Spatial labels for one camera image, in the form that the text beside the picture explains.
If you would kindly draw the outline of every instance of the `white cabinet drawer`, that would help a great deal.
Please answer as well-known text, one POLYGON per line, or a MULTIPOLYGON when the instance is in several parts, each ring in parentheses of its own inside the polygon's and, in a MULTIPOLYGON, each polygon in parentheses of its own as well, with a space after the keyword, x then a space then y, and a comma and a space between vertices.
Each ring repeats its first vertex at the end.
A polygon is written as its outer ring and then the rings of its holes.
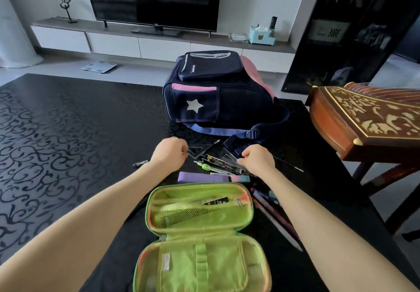
POLYGON ((215 51, 215 50, 229 50, 238 52, 238 54, 242 55, 242 49, 238 49, 236 47, 219 47, 218 45, 207 45, 207 44, 198 44, 198 43, 191 43, 191 51, 215 51))
POLYGON ((255 64, 257 70, 266 72, 288 73, 294 58, 293 53, 244 49, 244 56, 255 64))
POLYGON ((86 35, 82 31, 32 26, 39 45, 48 49, 59 49, 90 53, 86 35))
POLYGON ((87 39, 93 53, 110 54, 112 56, 129 56, 141 58, 139 42, 135 37, 121 35, 104 35, 87 32, 87 39))
POLYGON ((139 38, 143 59, 176 61, 178 56, 189 52, 189 42, 139 38))

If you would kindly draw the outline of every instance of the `green pencil case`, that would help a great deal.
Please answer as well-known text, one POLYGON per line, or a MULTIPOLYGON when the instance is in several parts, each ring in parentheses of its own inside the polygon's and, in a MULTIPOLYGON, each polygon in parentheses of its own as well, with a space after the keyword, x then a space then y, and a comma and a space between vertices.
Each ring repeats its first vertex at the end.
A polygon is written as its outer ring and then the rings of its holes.
POLYGON ((251 196, 238 183, 156 188, 147 202, 146 225, 160 239, 141 253, 133 291, 270 291, 261 246, 237 232, 253 215, 251 196), (209 204, 217 199, 221 203, 209 204))

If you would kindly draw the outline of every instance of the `tissue box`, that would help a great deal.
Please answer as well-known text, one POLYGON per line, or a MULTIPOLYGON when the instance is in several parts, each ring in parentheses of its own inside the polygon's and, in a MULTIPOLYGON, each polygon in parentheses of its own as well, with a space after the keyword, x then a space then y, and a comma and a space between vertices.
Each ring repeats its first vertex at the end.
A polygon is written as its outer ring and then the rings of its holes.
POLYGON ((249 42, 258 44, 274 45, 276 38, 270 36, 270 29, 266 31, 257 30, 256 26, 249 28, 249 42))

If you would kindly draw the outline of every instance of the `label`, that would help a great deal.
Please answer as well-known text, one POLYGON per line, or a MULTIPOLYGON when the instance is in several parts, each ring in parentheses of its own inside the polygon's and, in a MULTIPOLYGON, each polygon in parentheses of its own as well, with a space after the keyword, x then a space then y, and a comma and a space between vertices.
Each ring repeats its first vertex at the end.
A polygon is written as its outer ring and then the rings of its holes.
POLYGON ((228 203, 228 202, 229 202, 229 198, 223 197, 223 198, 215 199, 215 200, 203 203, 203 204, 208 205, 208 206, 212 206, 212 205, 218 205, 218 204, 221 204, 221 203, 228 203))
POLYGON ((169 263, 171 262, 171 254, 170 253, 164 253, 162 255, 162 271, 168 271, 169 270, 169 263))

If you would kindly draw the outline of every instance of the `hand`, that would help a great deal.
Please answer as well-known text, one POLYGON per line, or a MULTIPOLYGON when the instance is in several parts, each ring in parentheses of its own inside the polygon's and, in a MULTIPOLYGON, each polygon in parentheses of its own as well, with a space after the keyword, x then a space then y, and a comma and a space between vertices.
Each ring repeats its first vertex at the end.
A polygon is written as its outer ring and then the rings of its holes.
POLYGON ((238 159, 238 164, 245 166, 250 173, 261 178, 270 168, 276 168, 273 155, 261 145, 251 145, 242 152, 244 158, 238 159))
POLYGON ((181 168, 187 157, 188 145, 186 141, 171 137, 165 138, 156 146, 150 162, 157 163, 168 173, 172 173, 181 168))

